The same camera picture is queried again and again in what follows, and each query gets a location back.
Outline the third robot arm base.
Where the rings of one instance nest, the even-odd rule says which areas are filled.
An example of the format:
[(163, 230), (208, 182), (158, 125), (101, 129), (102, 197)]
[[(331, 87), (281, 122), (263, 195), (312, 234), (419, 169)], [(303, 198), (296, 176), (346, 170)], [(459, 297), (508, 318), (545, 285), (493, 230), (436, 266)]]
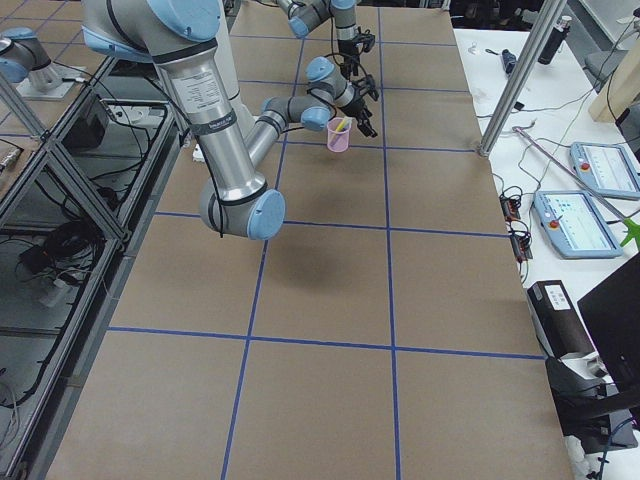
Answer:
[(57, 65), (28, 27), (14, 27), (1, 32), (1, 74), (16, 85), (23, 98), (61, 100), (73, 85), (80, 83), (84, 72)]

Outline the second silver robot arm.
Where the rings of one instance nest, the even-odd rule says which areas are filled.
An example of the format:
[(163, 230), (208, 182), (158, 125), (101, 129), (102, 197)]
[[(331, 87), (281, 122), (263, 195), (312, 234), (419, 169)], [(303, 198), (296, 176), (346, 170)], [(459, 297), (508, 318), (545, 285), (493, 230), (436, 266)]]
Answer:
[(275, 5), (287, 16), (297, 38), (305, 38), (326, 21), (333, 21), (338, 52), (346, 60), (360, 60), (375, 45), (375, 35), (363, 30), (357, 21), (355, 0), (277, 0)]

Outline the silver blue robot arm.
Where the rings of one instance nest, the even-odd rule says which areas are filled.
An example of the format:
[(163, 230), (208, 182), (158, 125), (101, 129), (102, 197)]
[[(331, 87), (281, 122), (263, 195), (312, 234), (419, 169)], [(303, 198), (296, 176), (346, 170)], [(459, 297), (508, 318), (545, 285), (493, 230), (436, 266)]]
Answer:
[(86, 45), (105, 56), (154, 65), (162, 90), (185, 120), (210, 172), (200, 195), (203, 222), (220, 235), (268, 240), (280, 230), (284, 196), (257, 167), (293, 124), (322, 131), (337, 112), (376, 136), (365, 99), (378, 99), (360, 65), (375, 43), (356, 20), (353, 1), (279, 1), (298, 38), (327, 20), (335, 24), (344, 63), (320, 56), (306, 68), (305, 95), (274, 97), (253, 117), (239, 96), (220, 1), (85, 1)]

